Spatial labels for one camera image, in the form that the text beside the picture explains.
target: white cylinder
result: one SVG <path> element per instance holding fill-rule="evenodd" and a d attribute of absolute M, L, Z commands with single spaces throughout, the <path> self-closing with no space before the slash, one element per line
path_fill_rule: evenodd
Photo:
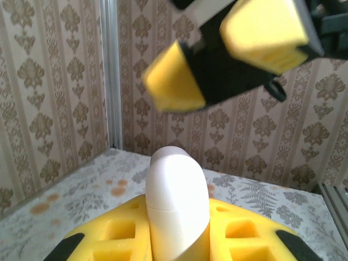
<path fill-rule="evenodd" d="M 203 170 L 180 148 L 157 152 L 145 192 L 153 260 L 209 261 L 209 196 Z"/>
<path fill-rule="evenodd" d="M 158 159 L 169 155 L 185 155 L 190 156 L 185 150 L 175 146 L 162 147 L 155 151 L 150 159 L 150 166 Z"/>

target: black rubber edge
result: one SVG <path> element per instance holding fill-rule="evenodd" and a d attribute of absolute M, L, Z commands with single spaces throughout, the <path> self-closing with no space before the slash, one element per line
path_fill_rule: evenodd
<path fill-rule="evenodd" d="M 321 0 L 321 3 L 331 14 L 343 14 L 348 12 L 348 2 L 340 2 L 339 0 Z"/>
<path fill-rule="evenodd" d="M 233 4 L 235 2 L 223 8 L 200 27 L 203 44 L 199 48 L 179 42 L 206 101 L 202 110 L 265 84 L 268 84 L 266 89 L 277 100 L 283 102 L 287 97 L 279 84 L 273 84 L 274 74 L 236 60 L 226 50 L 219 28 Z"/>
<path fill-rule="evenodd" d="M 299 236 L 284 230 L 278 230 L 276 234 L 297 261 L 322 261 L 322 258 L 320 258 Z"/>
<path fill-rule="evenodd" d="M 306 6 L 306 3 L 303 0 L 293 0 L 297 12 L 299 13 L 301 24 L 304 27 L 306 34 L 308 36 L 308 43 L 306 47 L 301 46 L 299 49 L 302 49 L 309 55 L 308 60 L 313 60 L 318 57 L 324 56 L 324 50 L 321 47 L 321 42 L 316 33 L 310 12 Z"/>
<path fill-rule="evenodd" d="M 270 81 L 269 84 L 264 84 L 265 89 L 270 95 L 280 102 L 284 102 L 287 99 L 287 94 L 285 93 L 283 87 L 276 80 Z"/>
<path fill-rule="evenodd" d="M 43 261 L 67 261 L 84 237 L 83 233 L 77 233 L 63 239 Z"/>
<path fill-rule="evenodd" d="M 185 10 L 195 0 L 170 0 L 170 2 L 179 10 Z"/>

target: table surface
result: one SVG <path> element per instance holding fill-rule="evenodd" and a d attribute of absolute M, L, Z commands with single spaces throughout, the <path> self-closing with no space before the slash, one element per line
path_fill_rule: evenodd
<path fill-rule="evenodd" d="M 109 149 L 43 192 L 0 221 L 0 260 L 43 260 L 70 230 L 143 194 L 149 162 L 147 156 Z M 288 226 L 324 260 L 348 261 L 320 195 L 209 170 L 204 173 L 211 197 Z"/>

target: yellow foam pad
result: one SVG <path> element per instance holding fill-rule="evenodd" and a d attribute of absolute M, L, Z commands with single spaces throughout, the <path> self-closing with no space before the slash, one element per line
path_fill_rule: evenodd
<path fill-rule="evenodd" d="M 142 81 L 159 111 L 184 112 L 206 105 L 177 41 L 147 68 Z"/>
<path fill-rule="evenodd" d="M 232 57 L 277 75 L 306 61 L 309 38 L 294 0 L 238 0 L 220 27 Z"/>
<path fill-rule="evenodd" d="M 295 234 L 252 211 L 210 199 L 210 261 L 296 261 L 277 230 Z"/>
<path fill-rule="evenodd" d="M 279 229 L 295 234 L 292 230 L 226 202 L 210 199 L 209 206 L 210 261 L 296 261 L 276 235 Z M 77 233 L 85 237 L 67 261 L 152 261 L 145 195 L 74 229 L 66 237 Z M 189 261 L 197 257 L 199 254 L 192 253 Z"/>
<path fill-rule="evenodd" d="M 145 196 L 74 229 L 85 237 L 67 261 L 152 261 Z"/>

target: beige wallpaper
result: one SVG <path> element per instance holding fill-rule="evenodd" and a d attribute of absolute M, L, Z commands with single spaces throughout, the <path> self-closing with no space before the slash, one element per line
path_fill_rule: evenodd
<path fill-rule="evenodd" d="M 107 148 L 98 0 L 1 0 L 0 215 Z"/>
<path fill-rule="evenodd" d="M 259 88 L 203 113 L 160 114 L 142 71 L 174 39 L 200 37 L 190 11 L 167 2 L 118 0 L 125 149 L 151 155 L 176 145 L 216 171 L 307 190 L 319 181 L 348 187 L 348 62 L 286 73 L 283 104 Z"/>

